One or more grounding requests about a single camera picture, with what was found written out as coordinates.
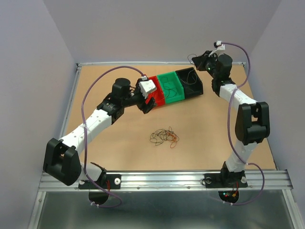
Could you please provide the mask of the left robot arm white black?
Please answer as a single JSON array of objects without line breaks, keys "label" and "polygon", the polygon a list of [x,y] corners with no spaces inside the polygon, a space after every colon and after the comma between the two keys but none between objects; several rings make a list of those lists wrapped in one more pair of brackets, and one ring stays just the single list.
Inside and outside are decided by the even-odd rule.
[{"label": "left robot arm white black", "polygon": [[105,170],[96,163],[80,161],[82,151],[88,151],[88,144],[103,130],[114,124],[126,107],[137,106],[144,114],[155,106],[155,99],[149,94],[156,91],[153,80],[140,78],[135,89],[126,78],[118,78],[112,91],[103,99],[93,113],[81,125],[60,139],[52,138],[46,145],[43,171],[70,186],[77,180],[89,180],[101,188],[106,183]]}]

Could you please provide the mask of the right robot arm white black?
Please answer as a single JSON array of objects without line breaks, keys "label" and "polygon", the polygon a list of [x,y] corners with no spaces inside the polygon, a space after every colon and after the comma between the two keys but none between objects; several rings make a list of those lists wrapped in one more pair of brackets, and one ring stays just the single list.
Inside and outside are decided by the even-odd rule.
[{"label": "right robot arm white black", "polygon": [[248,159],[256,146],[270,135],[269,105],[250,98],[233,82],[230,77],[233,60],[229,55],[206,51],[193,57],[192,62],[198,71],[212,76],[212,90],[229,103],[229,109],[237,111],[233,152],[219,173],[204,175],[203,184],[207,188],[246,187],[244,169]]}]

